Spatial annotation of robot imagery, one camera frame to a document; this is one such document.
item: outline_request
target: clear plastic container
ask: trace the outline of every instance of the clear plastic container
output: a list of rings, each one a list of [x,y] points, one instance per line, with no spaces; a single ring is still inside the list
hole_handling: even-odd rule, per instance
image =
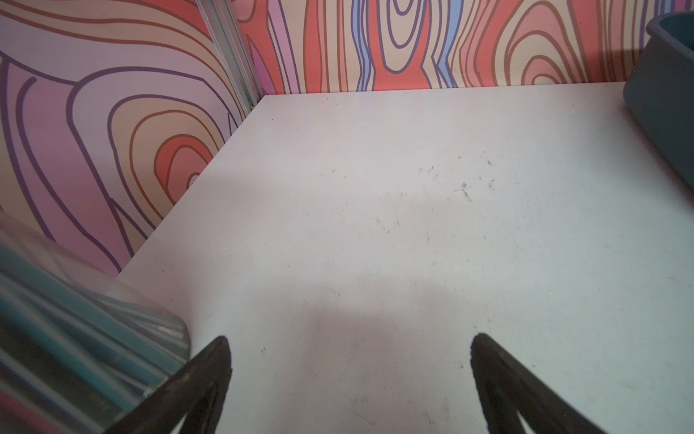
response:
[[[101,433],[189,357],[180,318],[0,211],[0,432]]]

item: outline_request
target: gray plastic bin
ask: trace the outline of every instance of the gray plastic bin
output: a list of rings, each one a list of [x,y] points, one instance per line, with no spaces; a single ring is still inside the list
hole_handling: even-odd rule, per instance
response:
[[[694,11],[652,19],[624,100],[656,148],[694,188]]]

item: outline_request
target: white floor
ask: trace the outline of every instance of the white floor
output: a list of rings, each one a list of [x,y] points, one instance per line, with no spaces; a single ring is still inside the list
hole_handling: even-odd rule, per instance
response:
[[[219,433],[484,433],[479,332],[693,432],[694,201],[622,86],[265,97],[120,279],[229,338]]]

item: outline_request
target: colorful wood grain wallpaper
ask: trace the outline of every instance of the colorful wood grain wallpaper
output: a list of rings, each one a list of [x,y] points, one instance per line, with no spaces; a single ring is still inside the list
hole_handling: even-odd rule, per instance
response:
[[[625,80],[691,0],[229,0],[267,94]]]
[[[0,206],[115,275],[242,121],[194,0],[0,0]]]

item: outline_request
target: teal object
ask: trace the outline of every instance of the teal object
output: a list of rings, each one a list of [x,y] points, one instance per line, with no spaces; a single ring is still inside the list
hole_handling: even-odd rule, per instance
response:
[[[694,11],[652,19],[624,100],[655,147],[694,188]]]
[[[0,434],[99,434],[188,360],[177,316],[0,210]]]

